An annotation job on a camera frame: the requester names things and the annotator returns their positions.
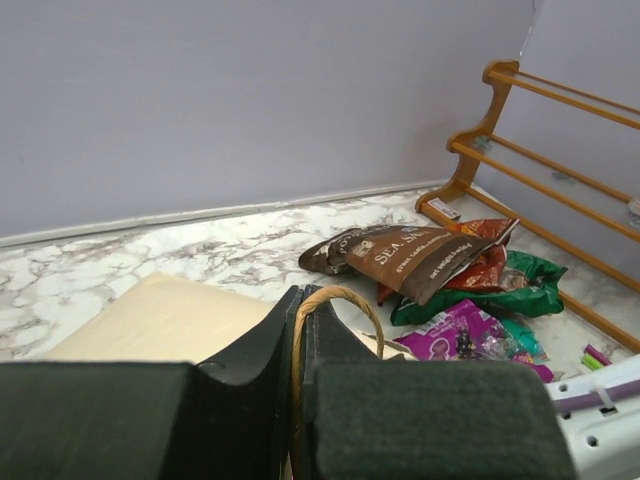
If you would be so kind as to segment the red doritos bag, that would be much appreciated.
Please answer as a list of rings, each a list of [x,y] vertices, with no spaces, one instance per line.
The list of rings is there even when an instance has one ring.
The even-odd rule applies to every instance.
[[[516,219],[488,219],[445,228],[482,238],[491,238],[495,244],[464,271],[452,277],[442,288],[454,287],[480,291],[495,288],[498,274],[506,265],[506,243],[517,225]]]

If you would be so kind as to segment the dark brown chocolate packet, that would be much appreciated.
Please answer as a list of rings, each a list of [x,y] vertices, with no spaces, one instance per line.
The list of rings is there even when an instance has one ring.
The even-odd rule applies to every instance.
[[[298,265],[328,275],[354,270],[424,305],[494,244],[491,238],[442,227],[373,225],[314,245]]]

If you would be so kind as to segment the green crisps bag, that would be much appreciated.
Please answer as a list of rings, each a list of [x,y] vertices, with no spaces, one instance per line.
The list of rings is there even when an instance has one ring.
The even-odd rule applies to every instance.
[[[442,289],[424,305],[402,298],[394,307],[390,322],[394,326],[423,324],[464,300],[496,315],[511,312],[535,318],[558,314],[564,310],[559,295],[559,281],[567,271],[566,266],[525,252],[509,250],[506,267],[499,277],[500,290],[472,292]]]

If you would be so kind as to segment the purple snack packet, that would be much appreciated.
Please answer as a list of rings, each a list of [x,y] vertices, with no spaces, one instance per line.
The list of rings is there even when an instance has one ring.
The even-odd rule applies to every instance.
[[[521,339],[470,300],[436,314],[395,342],[421,361],[511,361],[527,365],[544,383],[554,379],[551,369],[537,363]]]

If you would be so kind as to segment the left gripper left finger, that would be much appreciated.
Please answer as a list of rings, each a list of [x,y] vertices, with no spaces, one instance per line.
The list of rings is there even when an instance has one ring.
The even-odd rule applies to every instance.
[[[5,479],[278,479],[288,450],[291,287],[199,363],[1,367]]]

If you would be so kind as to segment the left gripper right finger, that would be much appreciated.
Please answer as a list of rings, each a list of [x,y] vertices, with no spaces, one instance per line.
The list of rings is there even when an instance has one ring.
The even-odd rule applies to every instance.
[[[543,383],[504,361],[325,361],[297,420],[301,479],[573,479]]]

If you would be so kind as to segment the teal snack packet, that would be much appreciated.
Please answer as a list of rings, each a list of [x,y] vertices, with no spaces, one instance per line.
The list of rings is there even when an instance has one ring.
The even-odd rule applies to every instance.
[[[546,351],[536,334],[523,320],[503,319],[501,323],[518,344],[530,354],[535,363],[545,363],[548,360]]]

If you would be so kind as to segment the beige paper bag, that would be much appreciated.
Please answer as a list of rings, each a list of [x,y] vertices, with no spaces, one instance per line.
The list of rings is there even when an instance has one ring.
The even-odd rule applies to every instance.
[[[275,303],[165,274],[152,274],[64,339],[51,361],[191,362],[226,381],[275,374],[250,394],[266,427],[248,421],[262,445],[253,468],[280,475],[286,464],[290,412],[291,337],[299,305],[313,286],[293,286]]]

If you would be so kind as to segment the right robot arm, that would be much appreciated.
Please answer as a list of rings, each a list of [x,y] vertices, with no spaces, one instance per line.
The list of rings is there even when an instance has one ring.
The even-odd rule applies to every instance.
[[[577,476],[639,477],[639,357],[546,385]]]

